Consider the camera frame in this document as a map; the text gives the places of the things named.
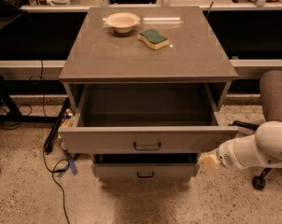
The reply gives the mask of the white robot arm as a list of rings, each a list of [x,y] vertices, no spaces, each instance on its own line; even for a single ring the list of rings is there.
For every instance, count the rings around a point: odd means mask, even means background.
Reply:
[[[199,163],[212,169],[282,168],[282,122],[268,121],[252,135],[225,141],[202,153]]]

